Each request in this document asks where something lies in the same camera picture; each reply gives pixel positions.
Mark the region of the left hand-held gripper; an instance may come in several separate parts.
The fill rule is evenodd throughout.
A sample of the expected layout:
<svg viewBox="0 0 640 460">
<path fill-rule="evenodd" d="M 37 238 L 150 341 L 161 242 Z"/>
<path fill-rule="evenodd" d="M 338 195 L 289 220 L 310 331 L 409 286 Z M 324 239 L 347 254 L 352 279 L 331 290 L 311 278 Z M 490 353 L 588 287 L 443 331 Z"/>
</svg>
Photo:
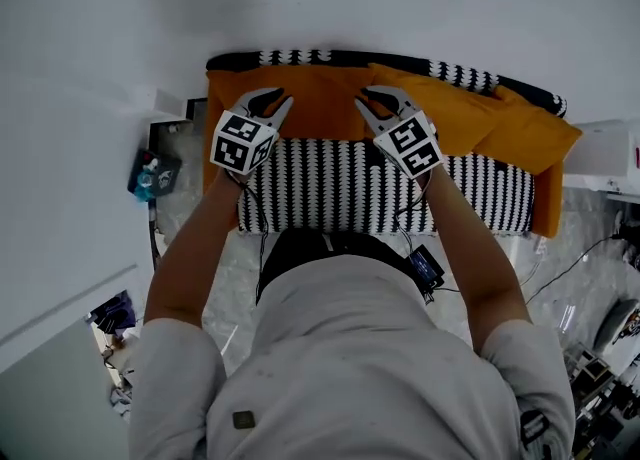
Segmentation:
<svg viewBox="0 0 640 460">
<path fill-rule="evenodd" d="M 214 130 L 209 161 L 234 174 L 248 176 L 268 158 L 294 103 L 281 87 L 259 88 L 225 110 Z"/>
</svg>

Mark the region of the white water dispenser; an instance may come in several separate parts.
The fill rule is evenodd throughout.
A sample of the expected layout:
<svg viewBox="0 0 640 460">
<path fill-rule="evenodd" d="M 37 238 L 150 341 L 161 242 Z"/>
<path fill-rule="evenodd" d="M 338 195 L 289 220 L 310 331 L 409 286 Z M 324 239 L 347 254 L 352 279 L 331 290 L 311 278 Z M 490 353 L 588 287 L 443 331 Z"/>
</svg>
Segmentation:
<svg viewBox="0 0 640 460">
<path fill-rule="evenodd" d="M 564 161 L 563 186 L 640 197 L 640 119 L 578 125 Z"/>
</svg>

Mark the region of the orange cushion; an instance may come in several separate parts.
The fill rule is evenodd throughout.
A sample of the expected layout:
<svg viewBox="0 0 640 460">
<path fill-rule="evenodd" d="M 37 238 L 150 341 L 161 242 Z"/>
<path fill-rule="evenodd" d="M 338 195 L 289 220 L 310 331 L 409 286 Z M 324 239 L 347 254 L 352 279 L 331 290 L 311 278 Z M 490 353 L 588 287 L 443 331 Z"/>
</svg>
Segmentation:
<svg viewBox="0 0 640 460">
<path fill-rule="evenodd" d="M 299 139 L 360 141 L 373 136 L 355 105 L 361 89 L 374 82 L 365 68 L 269 66 L 243 72 L 210 70 L 209 93 L 219 109 L 228 109 L 249 91 L 283 88 L 294 98 L 280 136 Z"/>
<path fill-rule="evenodd" d="M 464 156 L 497 127 L 504 105 L 498 99 L 456 88 L 438 79 L 370 64 L 375 85 L 405 90 L 435 124 L 443 154 Z"/>
<path fill-rule="evenodd" d="M 582 131 L 516 92 L 499 85 L 494 97 L 498 122 L 474 152 L 538 175 L 562 162 Z"/>
</svg>

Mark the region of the person's right forearm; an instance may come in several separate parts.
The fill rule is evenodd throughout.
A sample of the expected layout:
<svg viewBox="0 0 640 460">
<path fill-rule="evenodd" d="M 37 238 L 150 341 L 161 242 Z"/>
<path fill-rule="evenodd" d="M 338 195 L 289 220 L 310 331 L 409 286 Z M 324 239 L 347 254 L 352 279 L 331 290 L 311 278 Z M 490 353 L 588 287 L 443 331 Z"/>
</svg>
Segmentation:
<svg viewBox="0 0 640 460">
<path fill-rule="evenodd" d="M 479 352 L 501 324 L 530 320 L 518 278 L 491 231 L 441 165 L 419 183 L 466 307 L 474 350 Z"/>
</svg>

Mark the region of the black controller box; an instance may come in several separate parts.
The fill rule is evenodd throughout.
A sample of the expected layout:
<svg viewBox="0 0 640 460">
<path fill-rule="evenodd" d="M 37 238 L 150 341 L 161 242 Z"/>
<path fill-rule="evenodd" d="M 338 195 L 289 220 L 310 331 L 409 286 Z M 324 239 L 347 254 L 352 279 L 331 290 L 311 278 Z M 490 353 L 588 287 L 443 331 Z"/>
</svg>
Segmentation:
<svg viewBox="0 0 640 460">
<path fill-rule="evenodd" d="M 416 285 L 423 296 L 431 296 L 443 285 L 444 270 L 424 245 L 416 247 L 407 260 L 416 274 Z"/>
</svg>

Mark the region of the purple bag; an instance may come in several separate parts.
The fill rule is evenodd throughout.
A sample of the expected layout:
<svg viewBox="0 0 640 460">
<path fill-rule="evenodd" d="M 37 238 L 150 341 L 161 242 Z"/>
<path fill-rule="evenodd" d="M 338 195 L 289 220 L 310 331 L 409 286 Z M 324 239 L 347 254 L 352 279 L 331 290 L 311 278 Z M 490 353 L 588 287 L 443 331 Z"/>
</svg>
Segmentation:
<svg viewBox="0 0 640 460">
<path fill-rule="evenodd" d="M 124 330 L 136 325 L 133 303 L 126 290 L 95 308 L 90 316 L 96 327 L 109 335 L 122 336 Z"/>
</svg>

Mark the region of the grey round chair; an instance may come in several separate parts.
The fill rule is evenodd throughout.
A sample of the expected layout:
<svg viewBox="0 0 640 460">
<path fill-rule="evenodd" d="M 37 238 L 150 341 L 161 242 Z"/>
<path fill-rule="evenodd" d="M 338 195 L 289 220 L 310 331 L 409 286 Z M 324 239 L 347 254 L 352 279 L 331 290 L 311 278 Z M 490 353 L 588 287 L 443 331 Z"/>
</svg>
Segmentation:
<svg viewBox="0 0 640 460">
<path fill-rule="evenodd" d="M 619 340 L 640 334 L 640 300 L 618 300 L 607 313 L 594 339 L 594 349 L 602 353 Z"/>
</svg>

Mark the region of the person's white shirt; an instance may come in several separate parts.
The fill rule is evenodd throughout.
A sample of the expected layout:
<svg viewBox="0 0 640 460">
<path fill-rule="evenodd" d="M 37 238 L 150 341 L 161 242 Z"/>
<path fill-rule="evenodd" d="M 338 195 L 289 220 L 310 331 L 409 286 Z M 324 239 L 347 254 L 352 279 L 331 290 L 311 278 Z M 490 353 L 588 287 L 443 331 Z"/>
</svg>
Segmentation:
<svg viewBox="0 0 640 460">
<path fill-rule="evenodd" d="M 549 420 L 548 460 L 570 456 L 574 404 L 550 329 L 508 321 L 474 351 L 435 326 L 405 274 L 350 255 L 279 276 L 256 315 L 232 374 L 201 328 L 143 326 L 131 460 L 522 460 L 528 410 Z M 235 429 L 237 411 L 256 426 Z"/>
</svg>

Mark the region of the wooden shelf unit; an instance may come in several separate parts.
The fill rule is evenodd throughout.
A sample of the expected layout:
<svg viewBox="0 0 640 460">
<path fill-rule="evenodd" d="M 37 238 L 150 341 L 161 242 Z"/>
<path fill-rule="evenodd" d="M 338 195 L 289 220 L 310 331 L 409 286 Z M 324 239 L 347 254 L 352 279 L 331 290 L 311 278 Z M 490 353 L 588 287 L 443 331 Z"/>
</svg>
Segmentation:
<svg viewBox="0 0 640 460">
<path fill-rule="evenodd" d="M 640 418 L 640 354 L 621 366 L 577 343 L 564 352 L 576 413 L 573 460 L 622 460 L 623 435 Z"/>
</svg>

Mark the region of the black white patterned sofa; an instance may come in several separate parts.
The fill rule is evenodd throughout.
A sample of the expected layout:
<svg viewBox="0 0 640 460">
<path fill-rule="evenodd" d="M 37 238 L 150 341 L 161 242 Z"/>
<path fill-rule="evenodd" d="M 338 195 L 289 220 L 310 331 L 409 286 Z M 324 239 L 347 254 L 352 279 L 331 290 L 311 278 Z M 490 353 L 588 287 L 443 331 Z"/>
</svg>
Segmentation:
<svg viewBox="0 0 640 460">
<path fill-rule="evenodd" d="M 485 97 L 502 85 L 566 122 L 566 100 L 538 87 L 488 71 L 410 56 L 343 49 L 279 49 L 233 52 L 211 58 L 206 71 L 243 72 L 269 66 L 365 68 L 380 64 L 426 76 Z M 207 136 L 225 108 L 208 90 Z M 283 138 L 254 172 L 232 224 L 260 234 L 289 228 L 369 234 L 431 234 L 429 209 L 418 185 L 387 161 L 373 143 Z M 556 234 L 562 200 L 563 162 L 538 175 L 477 154 L 444 155 L 444 166 L 485 224 L 495 232 Z"/>
</svg>

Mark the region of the person's black trousers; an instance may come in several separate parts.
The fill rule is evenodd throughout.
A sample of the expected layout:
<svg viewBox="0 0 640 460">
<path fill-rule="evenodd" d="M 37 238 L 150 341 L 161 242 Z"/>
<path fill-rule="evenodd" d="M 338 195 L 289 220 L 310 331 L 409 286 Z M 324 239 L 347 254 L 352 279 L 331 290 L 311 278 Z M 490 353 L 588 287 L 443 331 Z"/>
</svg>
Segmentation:
<svg viewBox="0 0 640 460">
<path fill-rule="evenodd" d="M 354 232 L 326 235 L 311 229 L 287 229 L 279 235 L 267 256 L 259 276 L 255 302 L 259 302 L 269 283 L 287 271 L 306 263 L 342 255 L 375 259 L 411 278 L 424 297 L 432 291 L 408 258 L 402 258 L 389 245 L 373 236 Z"/>
</svg>

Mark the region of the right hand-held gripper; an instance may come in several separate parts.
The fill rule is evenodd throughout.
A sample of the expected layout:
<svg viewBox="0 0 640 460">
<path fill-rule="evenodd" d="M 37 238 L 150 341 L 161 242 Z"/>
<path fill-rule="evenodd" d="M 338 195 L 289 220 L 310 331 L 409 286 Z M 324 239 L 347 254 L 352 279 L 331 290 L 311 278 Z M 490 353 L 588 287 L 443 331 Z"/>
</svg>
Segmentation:
<svg viewBox="0 0 640 460">
<path fill-rule="evenodd" d="M 385 132 L 385 124 L 379 114 L 361 97 L 355 105 L 375 136 L 374 145 L 387 160 L 409 179 L 430 172 L 441 165 L 444 156 L 440 150 L 434 125 L 402 88 L 388 85 L 371 85 L 361 90 L 369 100 L 378 103 L 401 119 Z"/>
</svg>

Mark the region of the person's left forearm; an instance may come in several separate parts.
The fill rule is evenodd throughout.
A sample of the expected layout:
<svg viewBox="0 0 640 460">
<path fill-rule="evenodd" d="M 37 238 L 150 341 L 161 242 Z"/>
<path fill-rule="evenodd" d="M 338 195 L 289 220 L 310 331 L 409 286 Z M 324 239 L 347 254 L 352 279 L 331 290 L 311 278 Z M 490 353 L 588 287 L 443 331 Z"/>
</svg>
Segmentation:
<svg viewBox="0 0 640 460">
<path fill-rule="evenodd" d="M 199 204 L 170 243 L 152 278 L 144 321 L 174 319 L 202 325 L 246 176 L 217 172 Z"/>
</svg>

